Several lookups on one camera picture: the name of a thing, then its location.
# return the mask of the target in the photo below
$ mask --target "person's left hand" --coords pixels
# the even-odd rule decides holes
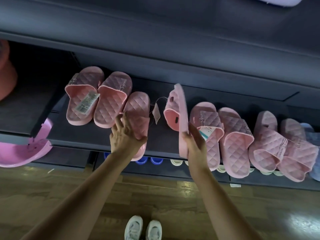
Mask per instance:
[[[115,153],[119,157],[125,157],[126,159],[131,160],[137,154],[140,147],[148,140],[148,137],[138,140],[134,136],[134,131],[126,113],[123,116],[118,115],[115,118],[115,124],[111,130],[111,153]]]

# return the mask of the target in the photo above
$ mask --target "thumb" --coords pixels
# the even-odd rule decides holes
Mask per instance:
[[[143,144],[145,144],[145,143],[147,142],[147,140],[148,140],[148,137],[145,136],[145,137],[142,137],[140,140],[138,140],[138,142],[139,142],[141,145],[143,145]]]
[[[182,138],[186,142],[189,149],[197,147],[196,141],[194,140],[193,136],[190,135],[188,132],[182,132]]]

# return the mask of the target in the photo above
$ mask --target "white sneaker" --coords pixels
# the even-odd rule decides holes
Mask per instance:
[[[143,221],[141,216],[133,216],[124,230],[124,240],[139,240],[142,232]]]
[[[146,228],[146,240],[161,240],[162,238],[162,226],[157,220],[149,222]]]

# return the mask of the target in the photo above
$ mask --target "forearm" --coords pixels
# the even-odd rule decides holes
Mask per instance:
[[[106,161],[23,240],[87,240],[125,164],[119,155]]]
[[[261,239],[230,200],[209,169],[194,176],[219,240]]]

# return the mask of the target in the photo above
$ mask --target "finger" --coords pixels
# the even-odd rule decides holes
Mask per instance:
[[[115,124],[117,125],[117,129],[118,130],[123,128],[123,124],[121,122],[121,115],[120,114],[115,118]]]
[[[114,134],[116,134],[117,133],[117,125],[116,124],[114,124],[112,127],[111,127],[111,131],[112,131],[112,134],[114,135]]]
[[[198,129],[193,124],[189,123],[189,131],[190,131],[190,134],[193,136],[198,148],[201,148],[202,145],[206,143],[206,141],[201,136]]]
[[[147,137],[147,136],[142,137],[142,138],[141,138],[140,140],[138,140],[138,141],[141,143],[141,145],[146,144],[147,141],[148,141],[148,137]]]
[[[131,123],[129,121],[129,118],[128,118],[128,115],[126,112],[123,114],[122,121],[123,121],[124,127],[128,127],[130,130],[132,130],[132,126],[131,126]]]
[[[186,142],[186,145],[189,149],[198,147],[193,136],[187,132],[182,132],[182,138]]]

